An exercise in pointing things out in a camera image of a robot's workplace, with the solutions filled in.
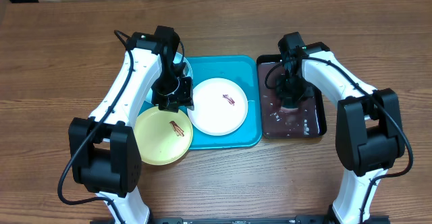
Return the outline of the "white plate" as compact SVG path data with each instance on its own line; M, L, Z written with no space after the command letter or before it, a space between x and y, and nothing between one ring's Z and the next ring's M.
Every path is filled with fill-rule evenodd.
M211 78L195 86L193 103L194 108L187 110L192 125L210 136L236 131L248 113L245 92L225 78Z

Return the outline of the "green sponge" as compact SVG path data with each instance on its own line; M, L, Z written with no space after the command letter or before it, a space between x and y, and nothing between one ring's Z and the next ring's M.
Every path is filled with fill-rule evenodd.
M291 112L295 112L298 110L298 107L285 107L285 106L281 106L280 111L285 112L285 113L291 113Z

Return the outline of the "light blue plate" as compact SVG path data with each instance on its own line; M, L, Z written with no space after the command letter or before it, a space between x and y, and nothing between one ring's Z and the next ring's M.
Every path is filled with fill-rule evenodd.
M173 63L177 65L180 64L181 62L184 62L186 64L186 67L183 69L183 76L193 78L192 66L190 65L189 61L185 57L183 57L181 53L177 52L175 54ZM153 90L150 88L146 95L145 101L151 103L152 98L153 98Z

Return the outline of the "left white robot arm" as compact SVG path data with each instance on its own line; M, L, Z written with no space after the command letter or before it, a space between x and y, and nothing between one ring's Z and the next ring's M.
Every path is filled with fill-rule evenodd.
M192 107L192 78L184 61L174 61L183 44L173 28L114 34L126 50L123 65L101 104L88 118L72 120L71 158L57 194L68 205L104 202L110 223L156 223L138 189L142 159L133 128L148 92L158 110Z

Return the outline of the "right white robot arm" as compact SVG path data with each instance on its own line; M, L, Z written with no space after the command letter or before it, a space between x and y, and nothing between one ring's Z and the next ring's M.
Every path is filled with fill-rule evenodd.
M382 179L407 174L414 160L397 94L364 83L327 45L306 45L299 32L284 35L278 48L284 74L274 89L282 107L298 108L321 92L337 109L335 148L344 174L324 223L389 223L371 216L374 194Z

